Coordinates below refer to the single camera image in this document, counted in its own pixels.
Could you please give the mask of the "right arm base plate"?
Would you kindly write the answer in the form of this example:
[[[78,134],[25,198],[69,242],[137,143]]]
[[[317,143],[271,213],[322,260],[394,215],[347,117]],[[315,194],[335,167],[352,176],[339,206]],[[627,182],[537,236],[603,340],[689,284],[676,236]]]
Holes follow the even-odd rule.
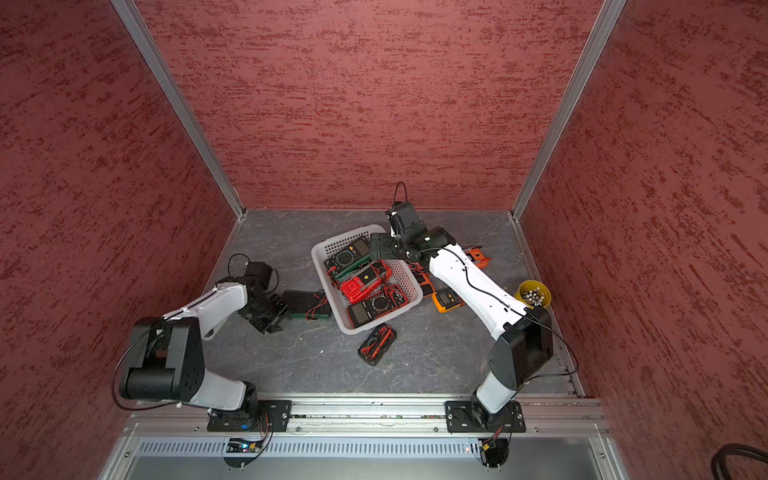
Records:
[[[450,433],[525,433],[521,405],[508,402],[499,412],[487,413],[479,402],[446,401],[447,430]]]

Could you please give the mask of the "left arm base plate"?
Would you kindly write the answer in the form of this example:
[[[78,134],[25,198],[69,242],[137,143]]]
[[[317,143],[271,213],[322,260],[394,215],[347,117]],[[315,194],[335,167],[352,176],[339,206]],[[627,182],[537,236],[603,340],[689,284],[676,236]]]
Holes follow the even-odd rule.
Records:
[[[291,417],[293,402],[290,400],[258,400],[238,410],[212,409],[209,412],[207,431],[214,433],[285,432]]]

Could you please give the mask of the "large red black multimeter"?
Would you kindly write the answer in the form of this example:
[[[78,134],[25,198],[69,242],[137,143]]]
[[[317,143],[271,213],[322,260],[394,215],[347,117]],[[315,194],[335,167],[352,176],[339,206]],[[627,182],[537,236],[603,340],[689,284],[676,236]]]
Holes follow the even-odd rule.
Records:
[[[370,297],[350,305],[348,317],[355,328],[375,321],[408,304],[408,297],[399,285],[385,284]]]

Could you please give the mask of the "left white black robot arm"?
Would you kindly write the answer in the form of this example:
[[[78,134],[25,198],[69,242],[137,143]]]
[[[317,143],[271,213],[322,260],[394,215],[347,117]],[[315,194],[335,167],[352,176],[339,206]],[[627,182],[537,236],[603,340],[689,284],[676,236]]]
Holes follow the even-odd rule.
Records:
[[[206,367],[203,343],[233,314],[261,333],[280,329],[287,303],[253,277],[228,277],[189,304],[138,320],[113,374],[113,401],[125,411],[187,405],[208,412],[210,432],[286,430],[291,403],[258,398],[256,387]]]

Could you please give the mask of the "small black multimeter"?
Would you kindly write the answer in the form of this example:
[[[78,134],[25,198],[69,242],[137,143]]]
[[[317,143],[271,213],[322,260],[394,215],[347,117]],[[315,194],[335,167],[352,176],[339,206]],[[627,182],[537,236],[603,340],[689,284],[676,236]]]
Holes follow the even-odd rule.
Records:
[[[354,246],[347,246],[325,261],[326,272],[329,275],[338,275],[350,268],[360,258],[361,255]]]

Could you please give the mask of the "small red multimeter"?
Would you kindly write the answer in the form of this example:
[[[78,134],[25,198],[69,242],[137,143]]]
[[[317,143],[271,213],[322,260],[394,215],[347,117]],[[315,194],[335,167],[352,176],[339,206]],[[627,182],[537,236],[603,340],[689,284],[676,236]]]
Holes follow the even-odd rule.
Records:
[[[356,304],[374,294],[390,279],[391,275],[389,266],[381,260],[376,260],[344,280],[340,291],[350,305]]]

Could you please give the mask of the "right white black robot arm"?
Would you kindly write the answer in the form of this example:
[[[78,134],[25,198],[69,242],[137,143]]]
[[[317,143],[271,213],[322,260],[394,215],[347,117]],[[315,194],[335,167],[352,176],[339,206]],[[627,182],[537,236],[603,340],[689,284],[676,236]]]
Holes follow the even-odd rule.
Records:
[[[550,315],[497,285],[440,227],[410,240],[403,235],[373,233],[370,247],[377,260],[419,263],[458,294],[481,320],[494,345],[488,354],[489,373],[473,393],[471,408],[475,424],[485,426],[495,420],[555,353]]]

